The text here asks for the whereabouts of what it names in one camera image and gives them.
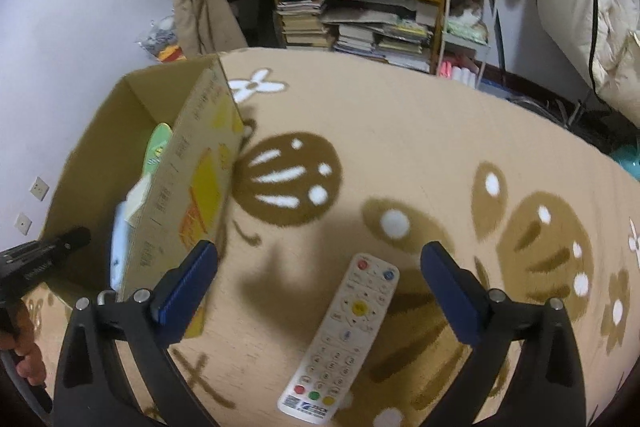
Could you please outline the person's left hand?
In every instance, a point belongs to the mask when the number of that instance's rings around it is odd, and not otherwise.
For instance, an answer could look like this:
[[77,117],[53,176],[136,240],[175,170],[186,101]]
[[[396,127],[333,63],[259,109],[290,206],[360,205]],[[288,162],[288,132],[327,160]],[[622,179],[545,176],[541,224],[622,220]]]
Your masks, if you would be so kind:
[[23,300],[17,301],[12,307],[12,317],[13,333],[4,324],[1,325],[1,349],[13,350],[21,358],[15,363],[18,376],[32,386],[40,386],[46,380],[47,369],[35,342],[34,324]]

